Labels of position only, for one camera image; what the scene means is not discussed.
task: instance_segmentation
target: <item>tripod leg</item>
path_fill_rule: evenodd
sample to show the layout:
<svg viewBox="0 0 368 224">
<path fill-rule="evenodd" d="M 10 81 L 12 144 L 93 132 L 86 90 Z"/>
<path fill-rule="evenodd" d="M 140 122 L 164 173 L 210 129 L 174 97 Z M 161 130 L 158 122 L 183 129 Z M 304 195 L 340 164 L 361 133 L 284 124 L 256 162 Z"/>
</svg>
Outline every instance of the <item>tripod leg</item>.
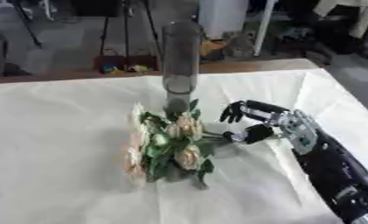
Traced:
<svg viewBox="0 0 368 224">
<path fill-rule="evenodd" d="M 125 71 L 129 70 L 129 33 L 128 33 L 128 0 L 123 0 L 124 9 L 124 35 L 125 35 Z"/>
<path fill-rule="evenodd" d="M 155 41 L 155 44 L 156 44 L 157 52 L 159 54 L 159 58 L 161 59 L 162 56 L 163 56 L 162 55 L 162 49 L 161 49 L 161 46 L 159 45 L 159 42 L 158 42 L 158 36 L 157 36 L 156 29 L 155 29 L 154 19 L 152 18 L 151 11 L 149 10 L 149 0 L 142 0 L 142 2 L 144 4 L 145 10 L 147 12 L 147 17 L 149 19 L 149 26 L 151 27 L 151 30 L 152 30 L 152 35 L 154 37 L 154 41 Z"/>
<path fill-rule="evenodd" d="M 100 49 L 100 56 L 103 56 L 103 51 L 105 50 L 105 41 L 108 35 L 108 21 L 109 17 L 105 17 L 105 22 L 103 24 L 103 33 L 101 36 L 101 49 Z"/>
<path fill-rule="evenodd" d="M 27 24 L 27 15 L 26 13 L 24 12 L 22 6 L 19 4 L 19 1 L 18 0 L 15 0 L 14 1 L 14 9 L 15 11 L 17 12 L 17 14 L 19 15 L 20 17 L 20 20 L 22 20 L 22 23 L 24 25 L 24 27 L 26 28 L 26 30 L 29 32 L 32 40 L 34 41 L 34 44 L 39 47 L 39 48 L 42 48 L 42 44 L 41 42 L 39 42 L 39 40 L 37 39 L 37 37 L 35 36 L 34 32 L 32 32 L 30 26 Z"/>
</svg>

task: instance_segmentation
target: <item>white pole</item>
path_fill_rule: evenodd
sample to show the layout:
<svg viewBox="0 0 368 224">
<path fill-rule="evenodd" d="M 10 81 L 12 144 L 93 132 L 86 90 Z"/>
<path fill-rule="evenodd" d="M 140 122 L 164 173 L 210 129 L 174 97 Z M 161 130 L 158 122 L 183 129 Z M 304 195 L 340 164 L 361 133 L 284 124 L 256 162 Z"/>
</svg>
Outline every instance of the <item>white pole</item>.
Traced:
<svg viewBox="0 0 368 224">
<path fill-rule="evenodd" d="M 267 27 L 272 17 L 272 12 L 274 11 L 274 5 L 278 0 L 267 0 L 267 6 L 262 16 L 261 25 L 259 32 L 257 33 L 257 39 L 255 40 L 254 46 L 254 56 L 259 56 L 264 43 L 265 35 L 267 34 Z"/>
</svg>

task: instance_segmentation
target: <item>table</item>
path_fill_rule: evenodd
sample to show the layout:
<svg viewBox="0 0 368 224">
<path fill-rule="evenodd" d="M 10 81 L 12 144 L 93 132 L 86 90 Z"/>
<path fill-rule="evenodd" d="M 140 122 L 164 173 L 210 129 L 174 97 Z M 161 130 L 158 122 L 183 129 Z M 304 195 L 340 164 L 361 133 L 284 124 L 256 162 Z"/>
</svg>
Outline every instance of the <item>table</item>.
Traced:
<svg viewBox="0 0 368 224">
<path fill-rule="evenodd" d="M 296 70 L 318 68 L 316 64 L 307 59 L 275 59 L 263 61 L 249 62 L 216 62 L 208 63 L 200 66 L 201 74 L 220 74 L 220 73 L 244 73 L 257 71 L 274 71 L 274 70 Z M 134 77 L 141 74 L 101 74 L 89 69 L 78 69 L 73 71 L 55 71 L 50 73 L 42 73 L 33 76 L 19 77 L 0 77 L 0 83 L 9 82 L 29 82 L 29 81 L 62 81 L 77 79 L 100 79 L 100 78 L 117 78 L 117 77 Z M 161 75 L 159 72 L 146 73 L 146 75 Z"/>
<path fill-rule="evenodd" d="M 164 97 L 155 75 L 0 84 L 0 224 L 339 223 L 280 140 L 218 149 L 208 190 L 134 188 L 120 168 L 126 114 Z M 215 132 L 253 124 L 216 122 L 242 97 L 310 113 L 368 168 L 368 111 L 324 70 L 201 74 L 193 94 Z"/>
</svg>

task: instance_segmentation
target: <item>equipment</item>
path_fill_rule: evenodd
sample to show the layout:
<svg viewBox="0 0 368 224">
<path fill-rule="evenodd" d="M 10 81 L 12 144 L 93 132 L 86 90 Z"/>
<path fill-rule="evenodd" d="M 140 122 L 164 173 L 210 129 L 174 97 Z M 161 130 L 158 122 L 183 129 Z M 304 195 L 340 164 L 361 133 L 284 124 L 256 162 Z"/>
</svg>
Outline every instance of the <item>equipment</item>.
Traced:
<svg viewBox="0 0 368 224">
<path fill-rule="evenodd" d="M 344 223 L 368 224 L 368 171 L 312 117 L 298 109 L 238 101 L 225 109 L 220 121 L 239 122 L 243 116 L 262 123 L 239 134 L 226 132 L 227 139 L 252 144 L 269 137 L 287 138 L 299 165 L 330 209 Z"/>
</svg>

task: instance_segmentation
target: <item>chair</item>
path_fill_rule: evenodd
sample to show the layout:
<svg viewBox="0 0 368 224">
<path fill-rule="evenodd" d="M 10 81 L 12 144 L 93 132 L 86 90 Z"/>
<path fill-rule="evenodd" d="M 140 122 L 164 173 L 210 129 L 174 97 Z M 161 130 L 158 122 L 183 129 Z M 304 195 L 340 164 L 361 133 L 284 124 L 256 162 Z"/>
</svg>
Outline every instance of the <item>chair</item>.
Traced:
<svg viewBox="0 0 368 224">
<path fill-rule="evenodd" d="M 327 47 L 341 54 L 356 50 L 358 40 L 351 37 L 349 31 L 358 21 L 359 8 L 337 6 L 326 18 L 320 19 L 313 11 L 318 2 L 281 0 L 281 7 L 292 21 L 289 29 L 276 37 L 273 53 L 293 50 L 302 57 L 315 53 L 323 57 L 323 64 L 329 65 L 332 54 Z"/>
</svg>

